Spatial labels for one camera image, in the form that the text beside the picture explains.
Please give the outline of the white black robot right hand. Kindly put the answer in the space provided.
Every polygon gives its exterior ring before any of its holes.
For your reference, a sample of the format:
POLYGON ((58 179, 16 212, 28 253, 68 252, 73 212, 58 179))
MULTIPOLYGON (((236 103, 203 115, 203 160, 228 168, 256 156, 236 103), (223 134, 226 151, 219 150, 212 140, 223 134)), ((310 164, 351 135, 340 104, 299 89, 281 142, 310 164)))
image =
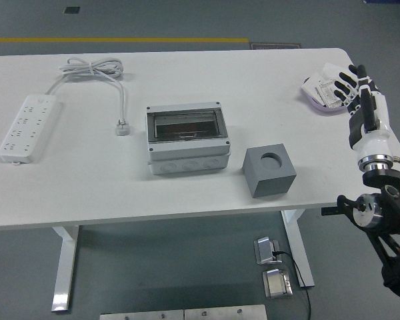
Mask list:
POLYGON ((348 66, 335 81, 334 94, 347 108, 349 145, 362 161, 372 155, 392 156, 387 101, 366 72, 364 65, 348 66))

